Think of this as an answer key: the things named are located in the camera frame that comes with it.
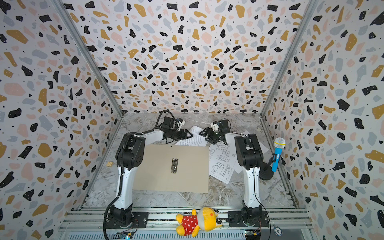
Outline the text printed paper sheet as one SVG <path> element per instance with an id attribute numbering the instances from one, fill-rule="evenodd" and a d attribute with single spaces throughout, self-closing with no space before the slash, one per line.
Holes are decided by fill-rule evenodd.
<path id="1" fill-rule="evenodd" d="M 199 133 L 203 131 L 202 128 L 193 126 L 189 132 L 193 135 L 191 138 L 180 140 L 176 143 L 178 146 L 190 146 L 190 147 L 206 147 L 207 141 L 205 137 L 199 135 Z"/>

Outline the technical drawing paper sheet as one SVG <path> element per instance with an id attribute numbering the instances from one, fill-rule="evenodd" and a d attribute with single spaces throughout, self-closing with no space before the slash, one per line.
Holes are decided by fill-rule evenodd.
<path id="1" fill-rule="evenodd" d="M 219 142 L 209 147 L 209 175 L 223 182 L 229 184 L 234 172 L 240 173 L 242 171 L 234 143 Z"/>

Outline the beige manila folder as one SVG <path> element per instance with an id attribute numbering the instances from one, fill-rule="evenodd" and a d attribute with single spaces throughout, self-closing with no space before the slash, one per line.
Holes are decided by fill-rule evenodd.
<path id="1" fill-rule="evenodd" d="M 209 148 L 147 145 L 134 190 L 209 192 Z"/>

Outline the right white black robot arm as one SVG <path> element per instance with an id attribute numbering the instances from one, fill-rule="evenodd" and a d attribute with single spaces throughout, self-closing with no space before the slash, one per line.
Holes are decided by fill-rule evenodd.
<path id="1" fill-rule="evenodd" d="M 228 119 L 215 121 L 199 135 L 211 145 L 224 143 L 229 158 L 236 159 L 244 175 L 243 205 L 247 209 L 264 207 L 259 194 L 259 173 L 264 162 L 264 153 L 255 134 L 241 134 L 231 131 Z"/>

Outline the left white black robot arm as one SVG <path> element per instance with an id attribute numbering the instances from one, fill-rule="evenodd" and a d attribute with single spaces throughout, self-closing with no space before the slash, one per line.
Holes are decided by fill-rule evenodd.
<path id="1" fill-rule="evenodd" d="M 109 204 L 109 209 L 127 210 L 132 207 L 133 184 L 138 167 L 144 160 L 146 145 L 167 140 L 179 141 L 193 137 L 190 131 L 183 129 L 185 121 L 174 117 L 165 117 L 163 123 L 145 132 L 126 133 L 116 152 L 119 168 L 119 179 L 115 199 Z"/>

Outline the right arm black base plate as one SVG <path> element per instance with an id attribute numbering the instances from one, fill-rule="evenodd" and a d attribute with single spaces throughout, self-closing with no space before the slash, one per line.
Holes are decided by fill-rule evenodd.
<path id="1" fill-rule="evenodd" d="M 270 222 L 267 212 L 263 211 L 261 215 L 243 218 L 241 211 L 228 212 L 228 223 L 231 228 L 258 228 L 269 227 Z"/>

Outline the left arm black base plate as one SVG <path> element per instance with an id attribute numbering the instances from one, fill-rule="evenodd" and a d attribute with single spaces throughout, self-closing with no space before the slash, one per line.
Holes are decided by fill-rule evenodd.
<path id="1" fill-rule="evenodd" d="M 107 216 L 103 223 L 105 229 L 145 229 L 147 226 L 148 212 L 128 212 Z"/>

